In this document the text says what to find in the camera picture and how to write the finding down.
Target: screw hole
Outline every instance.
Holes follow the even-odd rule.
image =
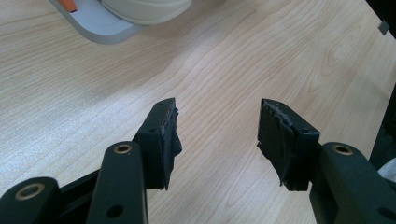
[[[112,206],[107,210],[107,216],[110,218],[119,217],[123,212],[123,208],[120,205]]]
[[[45,186],[40,183],[30,184],[20,189],[15,195],[15,198],[19,201],[31,199],[41,193],[41,191],[44,190],[44,187]]]
[[[386,217],[390,220],[396,220],[396,213],[389,210],[388,208],[380,207],[378,208],[378,213],[381,214],[381,216]]]
[[[124,154],[132,150],[132,146],[130,145],[121,145],[114,148],[114,152],[118,154]]]
[[[340,154],[343,154],[345,156],[351,156],[353,154],[353,151],[349,147],[344,147],[344,146],[332,146],[332,149],[335,152],[338,152]]]

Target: gray plastic object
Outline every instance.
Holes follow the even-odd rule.
[[[102,6],[100,0],[75,0],[77,11],[68,12],[57,0],[49,0],[85,38],[98,44],[116,44],[146,26],[120,19]]]

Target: light wood surface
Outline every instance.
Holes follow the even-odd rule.
[[[168,191],[151,223],[315,223],[256,148],[261,98],[281,101],[369,157],[396,81],[396,40],[363,0],[194,0],[117,44],[84,39],[46,0],[0,3],[0,193],[33,176],[61,186],[131,140],[176,97]]]

